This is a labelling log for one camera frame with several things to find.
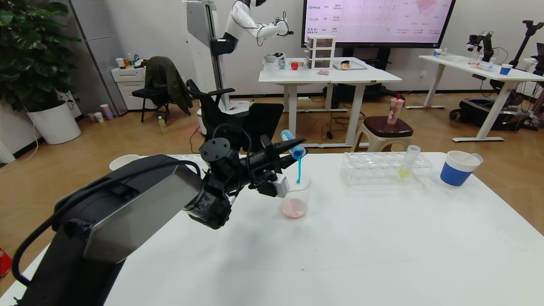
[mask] wooden floor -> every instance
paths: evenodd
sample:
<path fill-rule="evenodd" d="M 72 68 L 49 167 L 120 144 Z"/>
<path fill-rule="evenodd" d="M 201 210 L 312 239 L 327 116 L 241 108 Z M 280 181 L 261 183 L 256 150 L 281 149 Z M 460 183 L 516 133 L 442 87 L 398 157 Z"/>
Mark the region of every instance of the wooden floor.
<path fill-rule="evenodd" d="M 441 109 L 403 109 L 400 117 L 414 130 L 415 144 L 423 151 L 447 152 L 462 150 L 477 152 L 484 158 L 476 176 L 508 202 L 540 233 L 544 234 L 544 132 L 520 130 L 519 132 L 492 131 L 491 136 L 501 136 L 505 142 L 454 143 L 453 137 L 474 137 L 478 127 L 448 118 L 449 111 L 457 108 L 459 99 L 479 94 L 449 94 L 437 96 L 434 104 L 446 105 Z M 424 95 L 408 95 L 408 105 L 421 105 Z M 275 102 L 280 98 L 257 99 L 259 102 Z M 319 108 L 323 102 L 301 102 L 300 108 Z M 388 111 L 387 98 L 384 102 L 364 102 L 362 110 L 366 116 L 385 115 Z M 189 154 L 189 138 L 198 123 L 196 108 L 187 117 L 176 107 L 169 116 L 169 130 L 162 135 L 153 113 L 146 114 L 146 121 L 140 123 L 139 113 L 129 113 L 113 121 L 92 123 L 88 119 L 79 122 L 82 135 L 65 144 L 40 145 L 37 153 L 21 167 L 2 173 L 17 166 L 29 154 L 0 169 L 0 247 L 13 255 L 19 244 L 53 211 L 53 205 L 60 197 L 109 172 L 108 164 L 124 154 Z M 347 116 L 335 113 L 334 117 Z M 287 128 L 287 114 L 284 114 L 277 128 Z M 322 140 L 321 132 L 329 122 L 328 113 L 298 114 L 297 135 L 306 137 L 309 143 L 344 142 L 345 132 L 333 132 L 333 140 Z M 341 125 L 333 125 L 341 130 Z M 195 134 L 193 150 L 203 143 L 203 136 Z M 320 149 L 311 152 L 343 152 L 343 149 Z M 22 270 L 50 242 L 53 231 L 48 230 L 26 251 Z M 11 274 L 0 280 L 0 295 L 14 281 Z"/>

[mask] white robot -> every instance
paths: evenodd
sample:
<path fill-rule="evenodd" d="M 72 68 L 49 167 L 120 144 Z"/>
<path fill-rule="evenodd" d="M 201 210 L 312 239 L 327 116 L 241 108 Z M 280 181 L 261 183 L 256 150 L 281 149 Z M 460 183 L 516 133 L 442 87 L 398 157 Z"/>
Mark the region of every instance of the white robot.
<path fill-rule="evenodd" d="M 187 10 L 187 23 L 182 24 L 182 33 L 191 52 L 195 65 L 195 83 L 202 92 L 224 88 L 225 69 L 223 54 L 232 53 L 245 32 L 250 33 L 258 45 L 273 36 L 293 34 L 289 30 L 284 12 L 282 18 L 276 18 L 267 25 L 256 23 L 251 17 L 251 7 L 259 7 L 266 0 L 236 0 L 228 17 L 225 34 L 217 38 L 217 10 L 211 0 L 184 0 Z M 224 95 L 219 108 L 228 114 L 237 114 L 249 110 L 249 101 L 231 101 Z M 202 134 L 206 129 L 202 122 L 202 112 L 198 111 Z"/>

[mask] red object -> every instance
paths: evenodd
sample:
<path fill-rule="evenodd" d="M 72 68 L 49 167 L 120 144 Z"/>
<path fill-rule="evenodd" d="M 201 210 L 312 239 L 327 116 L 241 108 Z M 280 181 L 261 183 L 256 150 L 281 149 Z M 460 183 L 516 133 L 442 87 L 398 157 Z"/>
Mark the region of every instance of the red object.
<path fill-rule="evenodd" d="M 11 270 L 11 258 L 0 248 L 0 277 L 6 276 Z"/>

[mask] blue and white cup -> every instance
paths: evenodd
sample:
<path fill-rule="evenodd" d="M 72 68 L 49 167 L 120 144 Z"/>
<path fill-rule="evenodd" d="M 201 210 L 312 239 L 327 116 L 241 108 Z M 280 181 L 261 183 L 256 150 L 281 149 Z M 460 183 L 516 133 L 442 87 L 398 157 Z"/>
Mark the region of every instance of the blue and white cup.
<path fill-rule="evenodd" d="M 479 154 L 450 151 L 442 168 L 440 179 L 448 185 L 459 187 L 484 162 Z"/>
<path fill-rule="evenodd" d="M 509 65 L 509 64 L 502 64 L 502 65 L 500 66 L 500 72 L 499 72 L 499 73 L 502 74 L 502 75 L 506 75 L 506 76 L 507 76 L 507 75 L 510 73 L 510 70 L 512 70 L 512 67 L 513 67 L 513 66 L 512 66 L 512 65 Z"/>

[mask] stool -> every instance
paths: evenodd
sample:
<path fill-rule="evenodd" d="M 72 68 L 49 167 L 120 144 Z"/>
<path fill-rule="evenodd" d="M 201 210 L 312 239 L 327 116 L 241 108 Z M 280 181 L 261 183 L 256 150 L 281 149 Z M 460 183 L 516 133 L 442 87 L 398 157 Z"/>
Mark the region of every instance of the stool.
<path fill-rule="evenodd" d="M 132 95 L 139 98 L 144 98 L 144 102 L 141 106 L 141 122 L 144 122 L 144 113 L 145 112 L 160 112 L 164 113 L 164 122 L 168 121 L 168 103 L 170 101 L 168 97 L 168 88 L 164 87 L 149 87 L 142 88 L 132 92 Z M 149 99 L 157 106 L 157 108 L 145 108 L 145 100 Z M 164 106 L 166 111 L 159 111 L 159 108 Z"/>
<path fill-rule="evenodd" d="M 368 117 L 355 134 L 351 152 L 356 152 L 363 134 L 368 137 L 369 152 L 382 152 L 386 149 L 390 151 L 394 143 L 400 143 L 407 149 L 412 144 L 413 129 L 400 119 L 391 125 L 387 124 L 387 116 Z"/>

